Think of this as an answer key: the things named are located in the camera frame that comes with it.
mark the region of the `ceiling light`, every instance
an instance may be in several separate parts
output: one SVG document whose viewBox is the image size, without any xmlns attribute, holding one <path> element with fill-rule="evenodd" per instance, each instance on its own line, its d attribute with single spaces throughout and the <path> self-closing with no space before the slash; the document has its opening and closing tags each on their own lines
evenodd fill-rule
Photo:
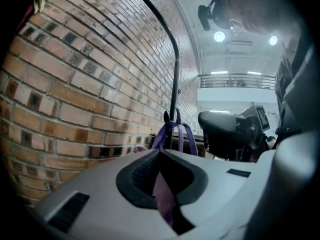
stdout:
<svg viewBox="0 0 320 240">
<path fill-rule="evenodd" d="M 277 42 L 278 42 L 278 38 L 277 38 L 275 35 L 273 35 L 273 36 L 270 37 L 270 39 L 269 39 L 269 44 L 270 44 L 271 46 L 274 46 Z"/>
<path fill-rule="evenodd" d="M 253 71 L 248 71 L 248 74 L 261 75 L 261 73 L 259 73 L 259 72 L 253 72 Z"/>
<path fill-rule="evenodd" d="M 210 112 L 215 112 L 215 113 L 230 113 L 231 111 L 227 111 L 227 110 L 210 110 Z"/>
<path fill-rule="evenodd" d="M 214 40 L 216 40 L 217 42 L 222 42 L 223 40 L 225 40 L 226 35 L 225 33 L 223 33 L 222 31 L 217 31 L 214 33 L 213 36 Z"/>
<path fill-rule="evenodd" d="M 211 75 L 216 75 L 216 74 L 228 74 L 228 71 L 213 71 L 213 72 L 211 72 Z"/>
</svg>

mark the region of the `glasses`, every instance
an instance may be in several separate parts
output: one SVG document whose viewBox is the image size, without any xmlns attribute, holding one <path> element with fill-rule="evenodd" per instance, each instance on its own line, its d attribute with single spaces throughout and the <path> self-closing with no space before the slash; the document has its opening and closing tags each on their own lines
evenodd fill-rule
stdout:
<svg viewBox="0 0 320 240">
<path fill-rule="evenodd" d="M 230 19 L 229 24 L 230 24 L 231 31 L 236 35 L 241 34 L 245 31 L 244 25 L 242 25 L 242 23 L 236 19 Z"/>
</svg>

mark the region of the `black metal pole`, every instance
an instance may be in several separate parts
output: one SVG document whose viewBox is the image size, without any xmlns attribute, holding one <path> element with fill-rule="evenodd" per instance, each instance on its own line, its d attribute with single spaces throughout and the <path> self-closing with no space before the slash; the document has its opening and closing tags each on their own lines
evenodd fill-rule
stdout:
<svg viewBox="0 0 320 240">
<path fill-rule="evenodd" d="M 172 94 L 171 94 L 171 104 L 170 104 L 170 112 L 169 117 L 171 121 L 175 120 L 175 113 L 176 113 L 176 105 L 177 105 L 177 98 L 178 98 L 178 89 L 179 89 L 179 66 L 180 66 L 180 53 L 178 44 L 174 35 L 172 34 L 168 24 L 166 23 L 165 19 L 162 17 L 161 13 L 158 9 L 154 6 L 154 4 L 150 0 L 142 0 L 153 12 L 155 17 L 161 23 L 162 27 L 168 34 L 170 41 L 173 46 L 174 55 L 175 55 L 175 64 L 174 64 L 174 74 L 173 74 L 173 86 L 172 86 Z M 167 139 L 165 143 L 166 149 L 171 149 L 172 147 L 172 138 L 173 138 L 174 131 L 167 132 Z"/>
</svg>

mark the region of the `balcony railing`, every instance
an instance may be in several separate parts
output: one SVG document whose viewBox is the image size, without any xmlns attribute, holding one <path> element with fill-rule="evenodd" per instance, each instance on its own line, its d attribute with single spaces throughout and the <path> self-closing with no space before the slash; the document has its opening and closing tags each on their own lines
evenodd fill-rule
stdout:
<svg viewBox="0 0 320 240">
<path fill-rule="evenodd" d="M 276 78 L 269 75 L 254 75 L 245 73 L 201 74 L 200 88 L 239 87 L 274 90 Z"/>
</svg>

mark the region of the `round ceiling light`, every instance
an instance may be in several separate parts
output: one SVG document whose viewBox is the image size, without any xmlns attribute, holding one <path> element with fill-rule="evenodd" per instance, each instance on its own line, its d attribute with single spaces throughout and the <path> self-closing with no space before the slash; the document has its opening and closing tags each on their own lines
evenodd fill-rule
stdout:
<svg viewBox="0 0 320 240">
<path fill-rule="evenodd" d="M 278 38 L 277 38 L 275 35 L 273 35 L 273 36 L 270 37 L 270 39 L 269 39 L 269 44 L 270 44 L 271 46 L 274 46 L 277 42 L 278 42 Z"/>
<path fill-rule="evenodd" d="M 225 33 L 223 33 L 222 31 L 217 31 L 214 33 L 213 36 L 214 40 L 216 40 L 217 42 L 222 42 L 223 40 L 226 39 L 226 35 Z"/>
</svg>

